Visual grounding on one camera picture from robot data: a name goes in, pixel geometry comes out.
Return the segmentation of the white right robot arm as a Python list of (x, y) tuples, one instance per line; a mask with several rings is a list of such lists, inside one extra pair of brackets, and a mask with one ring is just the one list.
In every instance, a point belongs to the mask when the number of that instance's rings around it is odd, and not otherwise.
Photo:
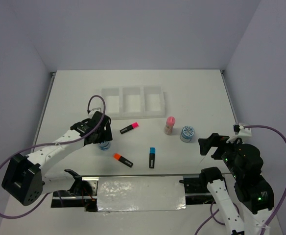
[(224, 220), (229, 235), (258, 235), (274, 208), (274, 193), (262, 177), (263, 160), (260, 151), (244, 143), (242, 138), (231, 140), (218, 133), (198, 140), (200, 154), (205, 156), (212, 147), (216, 148), (212, 158), (222, 160), (235, 180), (234, 189), (241, 203), (244, 218), (234, 206), (225, 180), (217, 167), (201, 170), (199, 186), (209, 191)]

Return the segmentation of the blue paint jar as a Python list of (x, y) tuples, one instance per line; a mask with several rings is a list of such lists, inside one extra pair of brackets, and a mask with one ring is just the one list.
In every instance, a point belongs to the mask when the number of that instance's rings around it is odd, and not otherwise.
[(106, 151), (110, 148), (111, 143), (110, 141), (104, 141), (97, 144), (98, 148), (102, 151)]
[(180, 133), (180, 140), (182, 142), (191, 142), (194, 134), (195, 129), (192, 126), (184, 126)]

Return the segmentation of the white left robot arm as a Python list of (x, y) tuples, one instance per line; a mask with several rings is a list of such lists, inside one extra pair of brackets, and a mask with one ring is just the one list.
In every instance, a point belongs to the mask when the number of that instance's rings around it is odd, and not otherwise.
[(47, 172), (69, 154), (89, 144), (112, 141), (111, 118), (96, 111), (91, 118), (73, 124), (59, 139), (26, 156), (16, 154), (9, 161), (2, 188), (22, 205), (29, 206), (43, 193), (52, 180)]

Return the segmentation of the pink highlighter marker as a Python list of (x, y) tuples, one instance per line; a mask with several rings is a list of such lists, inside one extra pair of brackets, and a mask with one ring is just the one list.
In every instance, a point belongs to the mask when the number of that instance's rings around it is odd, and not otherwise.
[(121, 129), (119, 132), (121, 134), (125, 134), (133, 129), (136, 129), (137, 127), (139, 127), (139, 124), (137, 122), (132, 123), (131, 125), (128, 125), (126, 127), (124, 127), (123, 129)]

